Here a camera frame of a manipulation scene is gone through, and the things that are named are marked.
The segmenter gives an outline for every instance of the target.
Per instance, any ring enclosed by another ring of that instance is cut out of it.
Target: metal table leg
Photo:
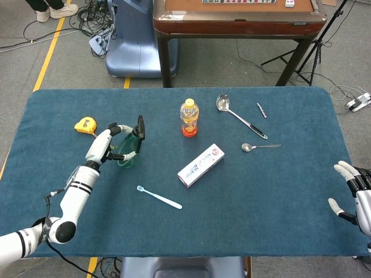
[[[161,65],[162,86],[164,88],[171,88],[172,81],[170,77],[170,58],[169,58],[168,39],[157,37],[157,43],[158,43],[158,54],[159,54],[160,65]]]
[[[294,53],[292,54],[288,64],[286,65],[283,73],[279,77],[276,86],[286,86],[290,77],[295,72],[297,65],[300,63],[301,59],[305,55],[306,51],[312,44],[313,39],[301,39],[298,40],[299,44],[297,45]]]

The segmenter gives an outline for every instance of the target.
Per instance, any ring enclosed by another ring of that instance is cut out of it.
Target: black tripod
[[[344,12],[343,12],[343,7],[344,5],[347,3],[348,0],[343,0],[343,2],[341,3],[341,5],[339,6],[339,8],[336,10],[335,14],[333,15],[333,17],[331,18],[329,24],[327,24],[326,28],[324,29],[324,31],[321,33],[321,35],[319,36],[318,39],[315,39],[313,41],[313,48],[311,49],[311,51],[309,52],[308,56],[305,58],[305,60],[303,61],[303,63],[301,64],[300,68],[295,71],[295,73],[300,76],[304,81],[306,81],[309,86],[312,86],[312,82],[313,82],[313,77],[314,77],[314,71],[315,71],[315,68],[317,66],[317,61],[319,59],[319,63],[321,63],[321,48],[322,48],[322,40],[324,38],[324,36],[326,35],[327,31],[330,29],[331,25],[333,24],[333,22],[335,21],[335,19],[339,16],[341,16]],[[286,61],[286,59],[284,58],[286,55],[288,54],[291,54],[293,53],[295,50],[291,50],[289,52],[286,52],[276,58],[273,58],[269,61],[266,61],[264,63],[262,63],[261,65],[265,65],[265,64],[268,64],[272,61],[275,61],[277,59],[281,59],[283,62],[285,62],[286,64],[288,63]],[[315,57],[314,57],[314,62],[313,62],[313,68],[312,68],[312,74],[310,75],[310,79],[308,80],[307,78],[305,78],[302,74],[301,74],[301,71],[303,70],[303,68],[305,67],[305,64],[308,62],[309,58],[312,56],[313,52],[315,51]]]

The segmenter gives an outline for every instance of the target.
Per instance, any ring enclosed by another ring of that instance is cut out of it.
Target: yellow tape measure
[[[97,129],[97,122],[92,117],[82,118],[77,124],[75,124],[75,130],[81,133],[92,134],[95,137],[95,130]]]

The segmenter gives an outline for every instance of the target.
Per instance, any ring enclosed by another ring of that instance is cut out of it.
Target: wooden table
[[[168,40],[172,38],[293,39],[298,42],[276,86],[285,86],[327,21],[321,0],[225,4],[201,0],[154,0],[162,83],[171,87]]]

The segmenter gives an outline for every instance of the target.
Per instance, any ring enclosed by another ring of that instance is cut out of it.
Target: power strip
[[[361,108],[368,106],[368,105],[371,105],[371,96],[369,93],[364,93],[363,95],[357,97],[357,101],[351,100],[350,102],[348,102],[346,104],[346,107],[350,111],[356,112],[360,110]]]
[[[107,51],[107,44],[110,38],[110,29],[105,29],[90,39],[89,45],[97,55],[103,55]]]

